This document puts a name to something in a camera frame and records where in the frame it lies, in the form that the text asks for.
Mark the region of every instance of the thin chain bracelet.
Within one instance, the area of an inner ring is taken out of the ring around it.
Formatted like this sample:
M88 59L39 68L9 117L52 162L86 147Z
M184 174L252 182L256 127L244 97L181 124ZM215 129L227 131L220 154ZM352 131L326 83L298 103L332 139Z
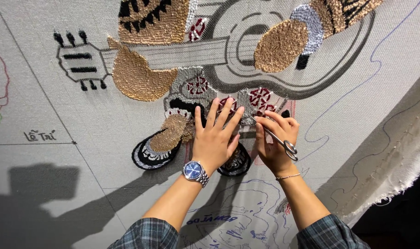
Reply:
M282 179L287 179L287 178L290 178L290 177L293 177L293 176L298 176L298 175L301 175L301 173L295 174L295 175L289 175L289 176L276 177L276 181L279 181L279 180L282 180Z

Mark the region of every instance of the wristwatch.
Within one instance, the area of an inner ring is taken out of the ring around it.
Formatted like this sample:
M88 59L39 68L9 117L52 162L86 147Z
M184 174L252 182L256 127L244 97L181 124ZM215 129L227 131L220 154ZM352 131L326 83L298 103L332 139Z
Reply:
M204 167L198 161L190 161L184 165L182 174L189 181L196 181L202 184L202 188L205 188L209 181L209 176L206 173Z

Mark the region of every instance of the scissors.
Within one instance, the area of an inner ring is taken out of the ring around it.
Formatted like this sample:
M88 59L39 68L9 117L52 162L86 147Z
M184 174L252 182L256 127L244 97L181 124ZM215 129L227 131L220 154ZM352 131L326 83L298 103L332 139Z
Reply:
M248 115L249 118L251 118L252 120L255 121L256 123L256 119L253 116ZM270 136L272 136L279 144L281 144L284 149L285 149L285 153L287 154L288 157L291 158L291 160L293 161L298 161L299 159L297 158L297 156L295 156L295 154L297 154L297 150L295 148L295 146L290 143L288 140L284 140L283 142L275 135L273 134L269 129L267 129L266 127L264 127L264 131L266 133L268 133Z

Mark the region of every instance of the plaid shirt sleeve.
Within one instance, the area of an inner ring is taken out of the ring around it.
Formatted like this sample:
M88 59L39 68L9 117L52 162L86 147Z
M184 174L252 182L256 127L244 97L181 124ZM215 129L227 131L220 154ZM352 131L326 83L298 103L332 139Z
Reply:
M302 249L369 249L337 216L330 214L297 234Z
M174 249L178 232L172 225L157 218L136 221L108 249Z

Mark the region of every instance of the blue watch dial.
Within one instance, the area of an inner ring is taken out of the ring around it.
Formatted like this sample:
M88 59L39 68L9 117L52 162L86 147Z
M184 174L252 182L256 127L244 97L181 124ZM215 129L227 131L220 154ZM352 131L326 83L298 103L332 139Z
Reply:
M188 162L184 167L184 174L190 179L199 177L202 171L202 166L195 161Z

